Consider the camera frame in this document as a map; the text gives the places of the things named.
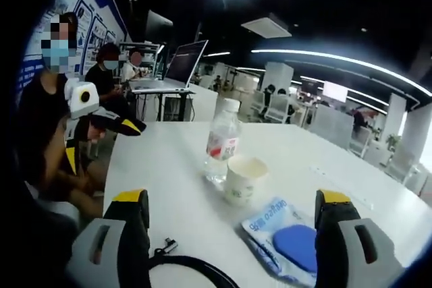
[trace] black t-shirt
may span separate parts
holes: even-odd
[[[64,95],[66,76],[58,75],[55,94],[46,92],[40,80],[39,74],[23,89],[17,113],[18,162],[30,185],[36,185],[45,176],[44,151],[60,119],[69,112]]]
[[[114,89],[114,78],[111,70],[102,70],[96,63],[86,74],[86,81],[92,82],[100,95],[108,94]]]

